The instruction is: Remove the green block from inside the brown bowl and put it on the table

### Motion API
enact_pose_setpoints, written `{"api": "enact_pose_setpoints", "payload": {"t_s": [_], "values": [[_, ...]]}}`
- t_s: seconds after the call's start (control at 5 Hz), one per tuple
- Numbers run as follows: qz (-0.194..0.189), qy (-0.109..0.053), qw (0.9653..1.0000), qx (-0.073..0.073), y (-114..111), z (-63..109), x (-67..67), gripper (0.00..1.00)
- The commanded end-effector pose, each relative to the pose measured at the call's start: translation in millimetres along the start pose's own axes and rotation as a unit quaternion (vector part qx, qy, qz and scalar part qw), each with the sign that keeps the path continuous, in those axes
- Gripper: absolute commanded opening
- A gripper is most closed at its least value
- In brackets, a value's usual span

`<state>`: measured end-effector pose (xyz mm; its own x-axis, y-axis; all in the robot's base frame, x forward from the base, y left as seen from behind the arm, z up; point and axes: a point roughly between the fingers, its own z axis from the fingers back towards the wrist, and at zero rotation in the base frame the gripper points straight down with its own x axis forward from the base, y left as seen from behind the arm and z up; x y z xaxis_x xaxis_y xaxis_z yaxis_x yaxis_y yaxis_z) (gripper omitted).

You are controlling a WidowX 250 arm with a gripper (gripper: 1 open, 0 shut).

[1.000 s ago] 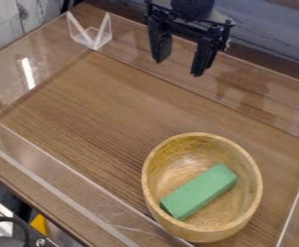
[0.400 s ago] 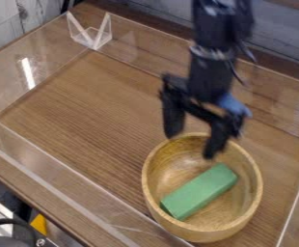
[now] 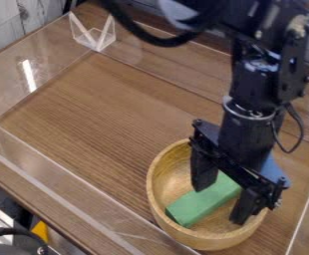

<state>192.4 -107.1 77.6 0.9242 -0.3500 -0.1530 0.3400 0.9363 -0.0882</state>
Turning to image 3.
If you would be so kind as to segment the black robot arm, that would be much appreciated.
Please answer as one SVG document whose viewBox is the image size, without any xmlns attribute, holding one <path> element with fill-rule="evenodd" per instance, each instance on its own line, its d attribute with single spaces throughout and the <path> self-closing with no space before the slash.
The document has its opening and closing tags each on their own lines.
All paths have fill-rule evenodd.
<svg viewBox="0 0 309 255">
<path fill-rule="evenodd" d="M 291 181 L 272 149 L 287 117 L 303 119 L 292 102 L 306 95 L 308 0 L 160 0 L 169 22 L 196 34 L 212 28 L 232 38 L 232 84 L 217 126 L 193 122 L 191 177 L 197 191 L 225 173 L 243 187 L 229 220 L 241 225 L 273 209 Z"/>
</svg>

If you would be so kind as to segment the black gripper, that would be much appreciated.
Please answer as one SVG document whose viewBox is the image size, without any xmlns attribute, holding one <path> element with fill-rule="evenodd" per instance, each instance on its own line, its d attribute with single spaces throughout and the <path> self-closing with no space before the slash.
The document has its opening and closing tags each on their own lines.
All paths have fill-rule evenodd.
<svg viewBox="0 0 309 255">
<path fill-rule="evenodd" d="M 227 111 L 221 126 L 203 119 L 192 123 L 192 186 L 197 192 L 204 191 L 223 171 L 243 187 L 229 216 L 237 225 L 244 225 L 264 208 L 273 209 L 273 199 L 279 199 L 291 186 L 272 155 L 284 118 L 283 110 L 263 118 Z"/>
</svg>

